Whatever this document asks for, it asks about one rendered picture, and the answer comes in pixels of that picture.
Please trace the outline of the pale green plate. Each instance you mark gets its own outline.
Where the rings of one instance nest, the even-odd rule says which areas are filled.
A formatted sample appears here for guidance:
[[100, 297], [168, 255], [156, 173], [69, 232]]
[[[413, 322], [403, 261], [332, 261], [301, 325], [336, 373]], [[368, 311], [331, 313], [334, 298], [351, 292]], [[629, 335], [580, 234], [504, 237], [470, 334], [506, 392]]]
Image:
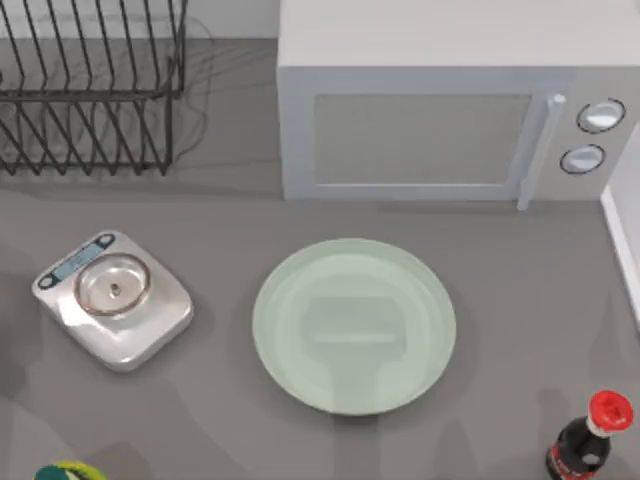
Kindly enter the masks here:
[[293, 253], [252, 311], [255, 350], [287, 394], [336, 415], [402, 408], [444, 374], [457, 319], [439, 277], [410, 252], [342, 238]]

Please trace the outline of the microwave door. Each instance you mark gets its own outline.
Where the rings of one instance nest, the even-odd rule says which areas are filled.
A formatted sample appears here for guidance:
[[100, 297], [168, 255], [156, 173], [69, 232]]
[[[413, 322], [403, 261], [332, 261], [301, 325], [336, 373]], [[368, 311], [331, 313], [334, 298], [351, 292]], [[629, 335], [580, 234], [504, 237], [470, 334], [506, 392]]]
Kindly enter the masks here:
[[280, 67], [289, 199], [513, 201], [562, 67]]

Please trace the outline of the silver kitchen scale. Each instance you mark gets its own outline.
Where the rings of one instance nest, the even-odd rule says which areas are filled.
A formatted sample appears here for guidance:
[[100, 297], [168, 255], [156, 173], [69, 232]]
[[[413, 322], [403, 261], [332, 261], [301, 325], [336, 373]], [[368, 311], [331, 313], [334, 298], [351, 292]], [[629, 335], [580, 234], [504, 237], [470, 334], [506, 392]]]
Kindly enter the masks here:
[[140, 367], [194, 316], [183, 284], [116, 230], [95, 234], [47, 267], [31, 291], [79, 345], [116, 372]]

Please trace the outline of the pale microwave oven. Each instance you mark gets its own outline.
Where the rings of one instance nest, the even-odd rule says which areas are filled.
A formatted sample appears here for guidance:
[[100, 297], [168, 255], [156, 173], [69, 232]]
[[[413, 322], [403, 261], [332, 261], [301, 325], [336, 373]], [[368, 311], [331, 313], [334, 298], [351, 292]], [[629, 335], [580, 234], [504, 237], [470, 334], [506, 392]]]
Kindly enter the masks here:
[[[575, 77], [531, 203], [594, 201], [640, 126], [640, 0], [281, 0], [283, 66], [568, 68]], [[580, 130], [580, 110], [610, 98], [626, 108], [621, 123]], [[605, 151], [603, 164], [565, 173], [562, 155], [589, 144]]]

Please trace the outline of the smaller microwave knob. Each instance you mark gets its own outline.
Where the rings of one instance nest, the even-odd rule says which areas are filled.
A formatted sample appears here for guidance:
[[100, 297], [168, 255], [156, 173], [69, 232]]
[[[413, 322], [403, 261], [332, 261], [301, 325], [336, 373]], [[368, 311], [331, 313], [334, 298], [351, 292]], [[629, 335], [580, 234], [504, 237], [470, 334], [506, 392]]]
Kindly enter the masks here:
[[559, 165], [569, 175], [586, 175], [597, 170], [605, 159], [606, 153], [600, 146], [589, 144], [566, 151]]

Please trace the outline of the larger microwave knob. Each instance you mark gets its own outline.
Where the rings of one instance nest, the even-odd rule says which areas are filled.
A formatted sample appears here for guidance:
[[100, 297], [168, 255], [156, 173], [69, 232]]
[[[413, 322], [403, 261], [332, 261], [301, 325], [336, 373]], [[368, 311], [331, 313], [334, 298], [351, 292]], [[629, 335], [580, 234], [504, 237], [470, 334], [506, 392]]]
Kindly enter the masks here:
[[589, 103], [577, 115], [580, 130], [589, 134], [599, 134], [615, 128], [626, 115], [624, 104], [617, 99]]

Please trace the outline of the dark bottle with red cap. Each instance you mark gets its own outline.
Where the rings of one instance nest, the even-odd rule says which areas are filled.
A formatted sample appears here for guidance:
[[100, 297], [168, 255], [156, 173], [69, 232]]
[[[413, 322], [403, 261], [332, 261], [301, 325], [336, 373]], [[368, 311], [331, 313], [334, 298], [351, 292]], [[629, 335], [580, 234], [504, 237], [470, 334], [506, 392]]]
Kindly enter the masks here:
[[593, 480], [611, 453], [611, 439], [633, 423], [630, 400], [601, 390], [589, 400], [587, 414], [569, 422], [547, 450], [545, 466], [551, 480]]

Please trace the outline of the green and yellow object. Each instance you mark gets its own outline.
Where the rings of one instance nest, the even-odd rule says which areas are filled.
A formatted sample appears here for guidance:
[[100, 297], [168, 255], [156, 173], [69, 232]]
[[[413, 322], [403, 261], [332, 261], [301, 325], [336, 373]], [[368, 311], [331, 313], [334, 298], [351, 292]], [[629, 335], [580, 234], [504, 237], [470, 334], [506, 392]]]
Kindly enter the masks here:
[[33, 480], [108, 480], [99, 469], [81, 462], [57, 462], [41, 467]]

